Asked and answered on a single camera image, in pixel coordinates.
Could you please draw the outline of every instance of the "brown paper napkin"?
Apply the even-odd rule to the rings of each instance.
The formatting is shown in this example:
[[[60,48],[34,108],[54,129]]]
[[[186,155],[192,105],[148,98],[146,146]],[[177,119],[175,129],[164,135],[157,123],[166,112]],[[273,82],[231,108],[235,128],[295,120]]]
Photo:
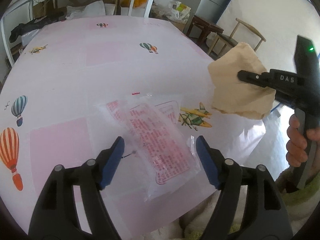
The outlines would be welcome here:
[[[210,63],[208,70],[216,87],[212,108],[224,114],[238,114],[256,120],[270,113],[276,91],[247,84],[237,78],[240,70],[257,74],[267,71],[249,44],[239,43],[223,57]]]

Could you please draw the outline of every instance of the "wooden chair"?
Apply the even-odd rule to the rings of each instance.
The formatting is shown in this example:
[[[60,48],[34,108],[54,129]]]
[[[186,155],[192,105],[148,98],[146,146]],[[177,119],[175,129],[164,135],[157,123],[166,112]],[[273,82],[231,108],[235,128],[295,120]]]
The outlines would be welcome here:
[[[259,36],[261,38],[261,40],[259,41],[259,43],[257,44],[257,46],[253,49],[254,51],[257,51],[257,49],[260,47],[261,43],[264,41],[266,42],[267,40],[262,36],[262,34],[252,25],[245,23],[244,21],[236,18],[236,21],[238,22],[236,27],[233,29],[232,33],[230,34],[230,36],[222,34],[222,33],[217,33],[217,37],[215,38],[215,40],[213,41],[211,47],[208,50],[208,55],[210,54],[210,52],[213,50],[214,46],[217,44],[218,40],[221,40],[225,43],[225,45],[223,46],[222,50],[219,52],[218,54],[218,58],[221,57],[221,54],[223,53],[223,51],[225,50],[225,48],[227,46],[230,47],[235,47],[238,42],[235,41],[232,37],[235,34],[236,30],[239,28],[239,25],[242,24],[245,27],[247,27],[249,29],[249,31],[251,31],[252,33],[256,34],[257,36]]]

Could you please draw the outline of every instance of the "green striped hot air balloon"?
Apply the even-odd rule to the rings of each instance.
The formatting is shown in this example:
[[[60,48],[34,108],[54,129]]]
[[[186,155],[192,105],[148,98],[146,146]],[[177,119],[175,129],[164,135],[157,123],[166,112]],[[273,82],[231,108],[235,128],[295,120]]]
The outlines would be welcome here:
[[[151,50],[152,45],[150,43],[140,43],[140,46],[143,47],[144,49],[149,50],[150,53],[152,53],[153,51]]]

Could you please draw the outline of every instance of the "chair backrest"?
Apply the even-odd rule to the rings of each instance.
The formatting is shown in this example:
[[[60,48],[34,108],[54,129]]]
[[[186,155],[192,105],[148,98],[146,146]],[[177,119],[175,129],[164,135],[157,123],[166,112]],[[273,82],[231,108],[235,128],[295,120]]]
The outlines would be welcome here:
[[[249,29],[249,31],[251,31],[252,33],[254,33],[255,35],[259,36],[264,42],[267,41],[263,36],[262,34],[255,28],[253,27],[252,25],[250,24],[247,24],[246,22],[236,18],[236,21],[241,23],[242,25],[244,25],[245,27],[247,27]]]

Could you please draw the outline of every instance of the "sunlit floor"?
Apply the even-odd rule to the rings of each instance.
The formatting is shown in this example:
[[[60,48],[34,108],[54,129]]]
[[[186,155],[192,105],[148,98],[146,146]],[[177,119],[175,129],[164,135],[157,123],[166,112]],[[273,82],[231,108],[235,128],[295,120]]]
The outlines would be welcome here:
[[[253,150],[244,164],[246,167],[255,168],[258,164],[264,164],[273,179],[289,167],[285,158],[287,153],[286,143],[289,118],[294,113],[287,106],[278,107],[269,116],[263,119],[266,127],[266,134]]]

